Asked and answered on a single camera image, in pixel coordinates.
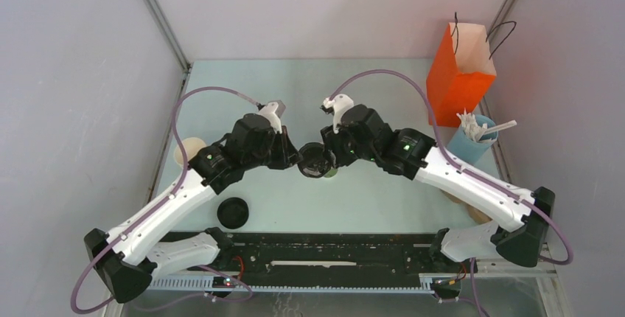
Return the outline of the blue cup of stirrers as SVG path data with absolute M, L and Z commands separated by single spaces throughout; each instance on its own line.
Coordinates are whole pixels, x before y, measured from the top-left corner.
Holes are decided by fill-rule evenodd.
M 517 126 L 516 120 L 497 124 L 482 114 L 467 111 L 456 114 L 460 125 L 446 148 L 456 158 L 475 164 L 498 140 L 499 132 Z

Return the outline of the green paper coffee cup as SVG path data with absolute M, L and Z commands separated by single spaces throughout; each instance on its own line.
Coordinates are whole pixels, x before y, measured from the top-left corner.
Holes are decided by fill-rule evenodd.
M 338 168 L 331 168 L 324 174 L 324 178 L 332 178 L 338 173 Z

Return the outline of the stack of paper cups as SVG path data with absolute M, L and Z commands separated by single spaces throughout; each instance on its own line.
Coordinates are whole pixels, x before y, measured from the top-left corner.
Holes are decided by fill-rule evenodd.
M 199 150 L 206 147 L 206 143 L 198 137 L 189 137 L 182 141 L 182 147 L 183 148 L 177 145 L 173 153 L 175 163 L 180 167 L 184 166 L 183 153 L 185 153 L 187 159 L 190 160 L 197 155 Z

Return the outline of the black coffee cup lid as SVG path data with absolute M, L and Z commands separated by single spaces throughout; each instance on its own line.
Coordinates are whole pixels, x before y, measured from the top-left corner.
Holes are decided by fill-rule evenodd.
M 321 143 L 309 142 L 299 150 L 301 161 L 297 164 L 299 172 L 307 178 L 323 178 L 324 174 L 334 168 L 325 156 Z

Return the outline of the stack of black lids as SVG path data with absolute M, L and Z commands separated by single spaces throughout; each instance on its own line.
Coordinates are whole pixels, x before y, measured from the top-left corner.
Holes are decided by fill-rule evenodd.
M 249 207 L 242 198 L 225 199 L 217 208 L 217 219 L 227 229 L 240 229 L 249 219 Z

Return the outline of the orange paper bag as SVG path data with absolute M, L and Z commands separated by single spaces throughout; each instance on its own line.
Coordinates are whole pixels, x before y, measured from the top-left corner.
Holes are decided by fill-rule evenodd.
M 458 127 L 458 115 L 478 107 L 497 77 L 489 37 L 483 24 L 446 26 L 426 79 L 431 125 Z

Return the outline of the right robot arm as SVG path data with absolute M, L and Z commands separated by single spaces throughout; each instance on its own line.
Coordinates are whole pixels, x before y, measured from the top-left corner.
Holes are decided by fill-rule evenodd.
M 428 259 L 448 271 L 469 258 L 502 257 L 526 268 L 542 259 L 555 194 L 507 184 L 457 157 L 443 153 L 436 141 L 412 128 L 392 130 L 365 105 L 321 106 L 332 124 L 321 130 L 324 156 L 334 168 L 357 160 L 375 163 L 390 175 L 406 177 L 447 192 L 489 217 L 468 229 L 437 232 Z

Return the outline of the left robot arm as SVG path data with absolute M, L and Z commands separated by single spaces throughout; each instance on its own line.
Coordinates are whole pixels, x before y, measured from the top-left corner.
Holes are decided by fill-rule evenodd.
M 220 141 L 181 142 L 178 150 L 181 174 L 160 195 L 118 226 L 92 229 L 83 238 L 91 269 L 118 303 L 139 297 L 157 277 L 199 265 L 229 267 L 231 241 L 218 228 L 173 243 L 162 238 L 247 171 L 286 170 L 301 159 L 287 127 L 272 112 L 246 114 Z

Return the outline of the brown pulp cup carrier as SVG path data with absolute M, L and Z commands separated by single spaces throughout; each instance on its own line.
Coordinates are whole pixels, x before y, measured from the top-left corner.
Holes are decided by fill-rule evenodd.
M 445 191 L 442 191 L 442 193 L 443 193 L 443 194 L 444 194 L 444 195 L 445 195 L 445 196 L 446 196 L 449 200 L 451 200 L 453 203 L 456 203 L 456 204 L 458 204 L 458 205 L 460 205 L 460 206 L 463 206 L 463 207 L 466 209 L 466 211 L 467 211 L 468 215 L 469 215 L 469 216 L 470 216 L 470 217 L 471 217 L 471 218 L 472 218 L 472 219 L 473 219 L 473 220 L 474 220 L 474 221 L 475 221 L 478 225 L 480 225 L 480 224 L 484 224 L 484 223 L 488 223 L 489 221 L 491 221 L 491 220 L 492 220 L 492 219 L 491 219 L 488 215 L 484 214 L 482 211 L 480 211 L 480 210 L 476 209 L 475 207 L 473 207 L 473 206 L 469 205 L 468 203 L 465 203 L 465 202 L 461 201 L 461 200 L 460 200 L 459 198 L 457 198 L 456 196 L 451 195 L 450 193 L 445 192 Z

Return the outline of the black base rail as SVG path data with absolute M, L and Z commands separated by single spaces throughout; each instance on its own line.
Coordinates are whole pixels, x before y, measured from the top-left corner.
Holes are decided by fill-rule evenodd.
M 231 258 L 215 262 L 255 291 L 421 293 L 469 263 L 430 250 L 434 234 L 228 233 Z

